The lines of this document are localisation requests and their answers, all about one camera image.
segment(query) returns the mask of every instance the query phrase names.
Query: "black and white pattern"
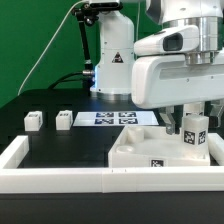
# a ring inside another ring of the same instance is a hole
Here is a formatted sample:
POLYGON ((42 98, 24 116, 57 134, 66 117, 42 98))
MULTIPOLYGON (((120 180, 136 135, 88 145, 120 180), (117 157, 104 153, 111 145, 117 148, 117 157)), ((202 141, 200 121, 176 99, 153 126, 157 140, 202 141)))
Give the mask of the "black and white pattern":
POLYGON ((114 119, 96 119, 95 124, 114 124, 114 119))
POLYGON ((113 112, 96 113, 96 117, 114 117, 113 112))
POLYGON ((60 117, 62 117, 62 116, 63 116, 63 117, 68 117, 68 115, 69 115, 68 113, 61 113, 59 116, 60 116, 60 117))
POLYGON ((119 117, 137 117, 135 112, 120 112, 119 117))
POLYGON ((194 145, 195 144, 195 133, 190 131, 184 131, 184 142, 194 145))
POLYGON ((119 124, 138 124, 136 118, 119 119, 119 124))
POLYGON ((151 167, 163 167, 164 161, 163 160, 151 160, 151 167))
POLYGON ((202 131, 199 133, 198 145, 205 143, 206 131, 202 131))

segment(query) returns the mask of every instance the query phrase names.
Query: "cable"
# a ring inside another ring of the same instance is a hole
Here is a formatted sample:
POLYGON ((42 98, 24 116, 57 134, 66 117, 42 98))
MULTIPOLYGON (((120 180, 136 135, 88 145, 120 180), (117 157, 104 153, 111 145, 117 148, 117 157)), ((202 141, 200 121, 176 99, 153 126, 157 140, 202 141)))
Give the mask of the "cable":
POLYGON ((77 82, 77 81, 85 81, 85 79, 69 79, 69 80, 61 80, 61 81, 55 82, 55 83, 53 83, 52 85, 50 85, 50 86, 48 87, 48 89, 54 89, 54 87, 56 87, 59 83, 62 83, 62 82, 77 82))
POLYGON ((45 55, 45 53, 47 52, 47 50, 49 49, 50 45, 52 44, 52 42, 54 41, 55 37, 57 36, 57 34, 59 33, 59 31, 61 30, 62 26, 64 25, 66 19, 68 18, 70 12, 72 11, 72 9, 74 7, 76 7, 76 5, 81 4, 81 3, 85 3, 88 2, 87 0, 83 0, 83 1, 79 1, 76 2, 67 12, 67 14, 65 15, 64 19, 62 20, 61 24, 59 25, 58 29, 56 30, 56 32, 54 33, 54 35, 52 36, 51 40, 49 41, 49 43, 47 44, 47 46, 45 47, 44 51, 42 52, 42 54, 40 55, 39 59, 37 60, 37 62, 34 64, 34 66, 32 67, 32 69, 29 71, 28 75, 26 76, 26 78, 24 79, 22 85, 19 88, 18 91, 18 96, 20 95, 24 85, 26 84, 27 80, 29 79, 29 77, 31 76, 31 74, 33 73, 33 71, 35 70, 35 68, 37 67, 37 65, 40 63, 41 59, 43 58, 43 56, 45 55))
POLYGON ((138 32, 139 32, 139 22, 140 22, 140 11, 141 11, 141 3, 138 3, 138 13, 137 13, 137 21, 136 21, 136 36, 135 42, 138 41, 138 32))
POLYGON ((48 87, 48 89, 54 89, 54 87, 55 87, 58 83, 63 82, 63 81, 65 81, 65 79, 67 79, 67 78, 69 78, 69 77, 72 77, 72 76, 76 76, 76 75, 82 75, 82 72, 70 73, 70 74, 68 74, 68 75, 65 75, 65 76, 61 77, 60 79, 58 79, 58 80, 57 80, 56 82, 54 82, 53 84, 51 84, 51 85, 48 87))

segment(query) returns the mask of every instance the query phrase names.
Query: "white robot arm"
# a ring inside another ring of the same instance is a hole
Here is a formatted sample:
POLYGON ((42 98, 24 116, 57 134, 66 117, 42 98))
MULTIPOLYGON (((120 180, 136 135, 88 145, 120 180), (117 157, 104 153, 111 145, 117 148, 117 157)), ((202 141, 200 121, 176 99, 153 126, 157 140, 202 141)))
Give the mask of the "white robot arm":
POLYGON ((101 7, 120 5, 119 0, 90 0, 99 13, 101 58, 95 67, 95 85, 91 96, 106 100, 129 100, 134 63, 134 25, 118 10, 101 7))
POLYGON ((156 5, 160 16, 151 17, 167 28, 135 43, 135 53, 146 57, 133 67, 134 103, 158 108, 224 98, 224 1, 151 0, 147 12, 156 5))

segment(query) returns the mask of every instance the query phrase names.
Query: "white cable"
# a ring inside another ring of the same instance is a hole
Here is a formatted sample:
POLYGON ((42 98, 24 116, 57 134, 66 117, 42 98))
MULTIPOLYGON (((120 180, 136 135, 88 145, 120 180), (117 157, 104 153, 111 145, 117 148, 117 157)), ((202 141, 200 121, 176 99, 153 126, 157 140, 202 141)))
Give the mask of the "white cable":
POLYGON ((54 41, 55 37, 57 36, 57 34, 59 33, 59 31, 61 30, 62 26, 64 25, 67 17, 69 16, 70 12, 72 11, 72 9, 78 5, 78 4, 81 4, 81 3, 85 3, 85 2, 88 2, 87 0, 83 0, 83 1, 79 1, 79 2, 76 2, 70 9, 69 11, 67 12, 67 14, 65 15, 64 19, 62 20, 61 24, 59 25, 58 29, 56 30, 55 34, 53 35, 53 37, 51 38, 51 40, 49 41, 48 45, 45 47, 43 53, 40 55, 39 59, 37 60, 37 62, 34 64, 34 66, 32 67, 32 69, 30 70, 30 72, 28 73, 28 75, 26 76, 26 78, 24 79, 22 85, 20 86, 19 88, 19 91, 18 91, 18 96, 20 95, 24 85, 26 84, 26 81, 28 80, 28 78, 31 76, 31 74, 33 73, 33 71, 35 70, 35 68, 37 67, 37 65, 40 63, 41 59, 43 58, 43 56, 45 55, 45 53, 47 52, 47 50, 49 49, 50 45, 52 44, 52 42, 54 41))
POLYGON ((138 32, 139 32, 139 23, 140 23, 140 11, 141 11, 141 3, 138 3, 138 14, 137 14, 137 21, 136 21, 136 35, 135 35, 135 42, 138 41, 138 32))

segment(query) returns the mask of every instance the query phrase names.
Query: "white box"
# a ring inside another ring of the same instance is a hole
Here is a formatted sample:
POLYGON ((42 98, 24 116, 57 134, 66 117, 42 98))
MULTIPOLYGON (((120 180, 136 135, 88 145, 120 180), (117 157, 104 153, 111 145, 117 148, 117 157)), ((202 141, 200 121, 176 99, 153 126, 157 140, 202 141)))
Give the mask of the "white box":
POLYGON ((186 153, 203 158, 208 152, 208 123, 208 117, 195 114, 182 118, 181 140, 186 153))
POLYGON ((43 124, 43 114, 41 111, 29 112, 24 118, 25 131, 39 131, 43 124))
POLYGON ((72 111, 70 110, 60 111, 56 117, 56 129, 70 130, 72 122, 73 122, 72 111))
POLYGON ((209 151, 203 156, 185 146, 180 135, 166 134, 165 127, 126 126, 110 150, 109 167, 209 166, 209 151))

